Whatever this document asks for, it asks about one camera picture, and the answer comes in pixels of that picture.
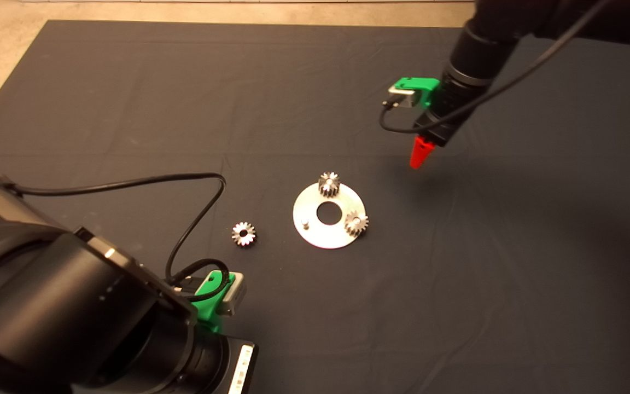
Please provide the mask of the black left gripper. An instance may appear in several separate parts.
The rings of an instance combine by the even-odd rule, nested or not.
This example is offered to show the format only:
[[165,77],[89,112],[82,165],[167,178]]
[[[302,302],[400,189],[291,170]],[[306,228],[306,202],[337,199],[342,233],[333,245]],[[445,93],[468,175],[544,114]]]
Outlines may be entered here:
[[249,393],[258,355],[251,341],[198,328],[182,369],[182,393]]

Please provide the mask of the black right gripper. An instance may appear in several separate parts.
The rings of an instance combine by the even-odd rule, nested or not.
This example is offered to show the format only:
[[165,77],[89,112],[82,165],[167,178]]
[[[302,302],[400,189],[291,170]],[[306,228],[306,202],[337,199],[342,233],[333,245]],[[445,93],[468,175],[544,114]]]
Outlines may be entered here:
[[[413,127],[428,126],[439,122],[446,115],[469,104],[488,91],[488,80],[472,78],[461,74],[442,74],[440,84],[431,93],[431,104],[415,120]],[[413,140],[409,165],[413,169],[422,167],[425,160],[434,152],[436,145],[444,147],[474,111],[458,115],[432,130],[418,132]]]

